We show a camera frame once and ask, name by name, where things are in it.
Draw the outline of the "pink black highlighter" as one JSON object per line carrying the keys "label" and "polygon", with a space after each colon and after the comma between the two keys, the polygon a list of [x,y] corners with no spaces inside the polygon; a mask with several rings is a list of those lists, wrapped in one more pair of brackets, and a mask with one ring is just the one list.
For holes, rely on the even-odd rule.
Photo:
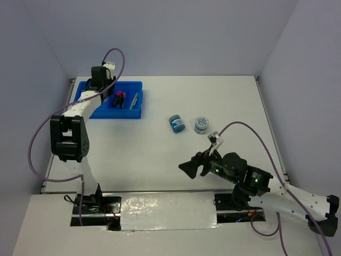
{"label": "pink black highlighter", "polygon": [[120,109],[120,106],[119,106],[119,98],[120,98],[120,95],[121,95],[122,93],[123,93],[122,91],[118,91],[118,92],[117,92],[117,94],[116,94],[116,96],[115,96],[115,99],[114,99],[114,101],[113,101],[113,104],[112,104],[112,106],[113,106],[114,108]]}

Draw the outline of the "orange black highlighter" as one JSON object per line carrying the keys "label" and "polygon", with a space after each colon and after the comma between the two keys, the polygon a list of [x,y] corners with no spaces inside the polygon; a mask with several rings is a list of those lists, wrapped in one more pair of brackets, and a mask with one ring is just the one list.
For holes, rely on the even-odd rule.
{"label": "orange black highlighter", "polygon": [[125,93],[122,93],[119,98],[119,106],[120,109],[124,108],[124,102],[125,102]]}

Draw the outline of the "blue thin pen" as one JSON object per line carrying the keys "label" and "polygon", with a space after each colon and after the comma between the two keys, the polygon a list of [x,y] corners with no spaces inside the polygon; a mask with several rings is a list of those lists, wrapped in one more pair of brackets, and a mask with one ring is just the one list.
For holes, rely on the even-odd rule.
{"label": "blue thin pen", "polygon": [[135,108],[138,99],[139,99],[139,93],[137,92],[137,93],[135,94],[134,98],[133,98],[133,101],[132,101],[131,105],[130,105],[130,108],[129,108],[130,110],[132,110],[132,109]]}

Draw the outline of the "blue slime jar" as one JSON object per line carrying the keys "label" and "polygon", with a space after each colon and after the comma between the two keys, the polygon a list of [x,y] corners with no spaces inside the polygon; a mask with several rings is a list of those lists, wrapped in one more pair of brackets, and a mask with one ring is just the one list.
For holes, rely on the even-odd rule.
{"label": "blue slime jar", "polygon": [[206,117],[198,117],[194,124],[196,134],[205,134],[209,126],[209,121]]}
{"label": "blue slime jar", "polygon": [[174,133],[180,133],[185,129],[185,124],[183,123],[180,115],[173,115],[168,119],[170,126]]}

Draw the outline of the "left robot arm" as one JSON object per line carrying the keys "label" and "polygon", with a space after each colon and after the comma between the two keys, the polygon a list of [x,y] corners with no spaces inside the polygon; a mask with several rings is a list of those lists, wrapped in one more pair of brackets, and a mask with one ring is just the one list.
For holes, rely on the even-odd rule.
{"label": "left robot arm", "polygon": [[75,203],[86,206],[97,213],[104,208],[104,199],[99,183],[93,177],[87,154],[90,141],[86,131],[86,122],[102,102],[113,93],[105,90],[116,79],[115,64],[103,62],[101,66],[91,68],[91,78],[81,90],[79,103],[74,104],[62,115],[54,115],[50,119],[52,153],[64,162],[73,175],[82,175],[77,189]]}

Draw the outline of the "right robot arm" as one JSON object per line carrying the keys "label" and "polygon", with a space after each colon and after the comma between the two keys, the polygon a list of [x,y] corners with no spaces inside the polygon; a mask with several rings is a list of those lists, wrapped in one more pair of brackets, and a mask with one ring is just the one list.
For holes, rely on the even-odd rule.
{"label": "right robot arm", "polygon": [[318,196],[289,184],[282,185],[272,174],[248,165],[237,153],[221,156],[216,150],[213,153],[206,150],[178,167],[191,179],[202,167],[202,177],[212,173],[234,184],[232,193],[215,196],[218,211],[263,208],[301,219],[311,231],[327,237],[333,237],[337,231],[337,196]]}

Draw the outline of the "blue compartment tray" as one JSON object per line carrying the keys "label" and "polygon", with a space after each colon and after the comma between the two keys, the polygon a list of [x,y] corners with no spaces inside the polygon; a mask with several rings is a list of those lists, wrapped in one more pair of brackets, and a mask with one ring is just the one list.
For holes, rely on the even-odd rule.
{"label": "blue compartment tray", "polygon": [[[140,119],[142,114],[142,82],[140,81],[122,81],[116,82],[111,88],[112,95],[108,98],[108,102],[102,102],[92,114],[92,119]],[[112,106],[118,91],[125,93],[125,102],[123,109],[117,109]],[[139,93],[139,99],[134,109],[130,110],[130,105],[136,93]]]}

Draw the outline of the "blue slime jar lying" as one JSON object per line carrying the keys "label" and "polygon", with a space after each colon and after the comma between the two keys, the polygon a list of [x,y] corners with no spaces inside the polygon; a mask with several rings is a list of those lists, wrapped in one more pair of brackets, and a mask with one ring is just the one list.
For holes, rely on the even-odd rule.
{"label": "blue slime jar lying", "polygon": [[180,115],[173,115],[168,119],[170,126],[174,133],[180,133],[185,129],[185,124],[183,123]]}

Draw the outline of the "silver foil plate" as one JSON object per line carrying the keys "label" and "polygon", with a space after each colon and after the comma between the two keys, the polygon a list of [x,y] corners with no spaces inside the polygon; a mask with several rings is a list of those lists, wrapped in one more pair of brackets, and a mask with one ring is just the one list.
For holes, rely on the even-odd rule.
{"label": "silver foil plate", "polygon": [[123,194],[120,225],[124,231],[199,230],[218,227],[214,193]]}

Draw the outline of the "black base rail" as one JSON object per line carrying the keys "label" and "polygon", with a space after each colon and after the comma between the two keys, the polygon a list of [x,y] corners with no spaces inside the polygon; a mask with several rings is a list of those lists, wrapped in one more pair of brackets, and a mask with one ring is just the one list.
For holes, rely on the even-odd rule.
{"label": "black base rail", "polygon": [[[232,203],[231,193],[215,193],[213,204],[216,208],[216,220],[218,224],[250,222],[251,219],[265,222],[265,214],[262,208],[244,206],[236,208]],[[71,222],[72,227],[103,226],[109,231],[122,231],[121,211],[123,208],[122,195],[106,194],[103,196],[101,206],[83,204],[78,206],[80,197],[72,199],[65,195],[64,200],[73,204]]]}

